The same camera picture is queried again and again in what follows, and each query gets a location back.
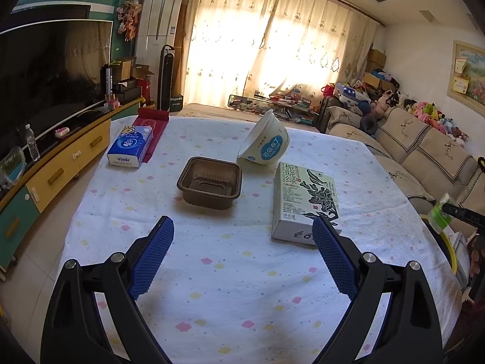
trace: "paper note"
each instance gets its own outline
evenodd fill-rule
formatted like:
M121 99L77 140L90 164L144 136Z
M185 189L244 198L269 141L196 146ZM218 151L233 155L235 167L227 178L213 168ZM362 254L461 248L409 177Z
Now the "paper note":
M463 69L465 68L465 64L467 64L467 60L465 58L459 58L459 57L457 57L455 59L455 69L454 69L454 71L457 74L462 74L463 73Z
M466 79L454 77L452 83L452 90L454 92L465 94L468 89L468 81Z

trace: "tile floor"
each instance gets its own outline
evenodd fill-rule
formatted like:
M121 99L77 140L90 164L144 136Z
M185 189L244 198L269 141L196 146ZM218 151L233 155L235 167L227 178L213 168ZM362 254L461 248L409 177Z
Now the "tile floor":
M101 153L69 182L36 220L18 251L18 265L10 266L0 282L0 303L11 318L11 331L39 363L42 329L59 260L72 216L94 175Z

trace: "sofa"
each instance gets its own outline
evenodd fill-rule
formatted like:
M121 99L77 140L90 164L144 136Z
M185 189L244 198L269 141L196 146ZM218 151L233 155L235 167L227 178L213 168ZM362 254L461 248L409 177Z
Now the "sofa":
M401 108L389 108L372 138L359 129L361 116L338 106L324 112L319 130L362 142L419 214L428 214L449 193L457 205L485 214L485 173L465 149ZM451 227L470 237L459 220Z

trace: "black tv screen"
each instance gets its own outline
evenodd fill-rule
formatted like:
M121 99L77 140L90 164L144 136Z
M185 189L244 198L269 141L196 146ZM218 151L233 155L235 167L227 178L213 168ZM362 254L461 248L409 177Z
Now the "black tv screen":
M56 20L0 33L0 157L104 99L112 22Z

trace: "picture frame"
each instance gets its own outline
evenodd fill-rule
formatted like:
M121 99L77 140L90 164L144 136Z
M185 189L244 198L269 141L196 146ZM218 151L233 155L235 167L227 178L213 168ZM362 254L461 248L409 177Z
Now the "picture frame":
M453 41L447 94L485 117L485 49Z

